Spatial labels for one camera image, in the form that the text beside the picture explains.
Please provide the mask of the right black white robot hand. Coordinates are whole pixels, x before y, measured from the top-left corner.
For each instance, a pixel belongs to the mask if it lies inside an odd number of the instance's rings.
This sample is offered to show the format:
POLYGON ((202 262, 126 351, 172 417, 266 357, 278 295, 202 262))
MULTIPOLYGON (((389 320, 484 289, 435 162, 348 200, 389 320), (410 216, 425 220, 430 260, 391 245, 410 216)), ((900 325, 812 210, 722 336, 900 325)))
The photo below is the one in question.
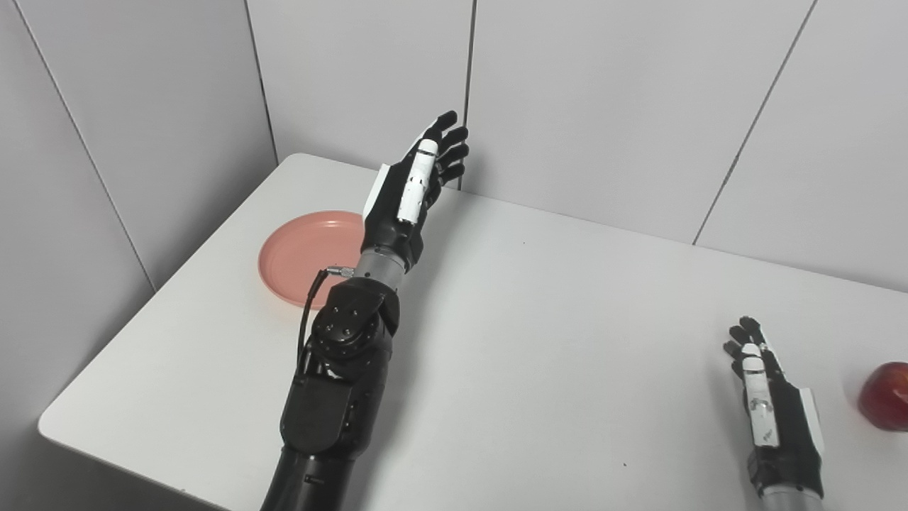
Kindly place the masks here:
POLYGON ((724 353, 742 385, 751 432, 747 475, 765 510, 823 510, 824 455, 813 392, 793 385, 753 317, 729 328, 724 353))

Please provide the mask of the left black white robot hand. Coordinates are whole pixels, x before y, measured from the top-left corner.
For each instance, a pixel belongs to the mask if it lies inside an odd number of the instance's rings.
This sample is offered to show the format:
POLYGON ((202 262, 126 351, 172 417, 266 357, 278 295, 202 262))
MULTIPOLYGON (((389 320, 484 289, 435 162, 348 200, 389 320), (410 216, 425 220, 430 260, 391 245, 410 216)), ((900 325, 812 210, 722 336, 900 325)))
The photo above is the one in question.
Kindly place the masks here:
POLYGON ((463 177, 470 152, 468 129, 458 114, 441 114, 394 165, 380 168, 364 209, 364 252, 389 253, 404 272, 423 252, 422 228, 444 185, 463 177))

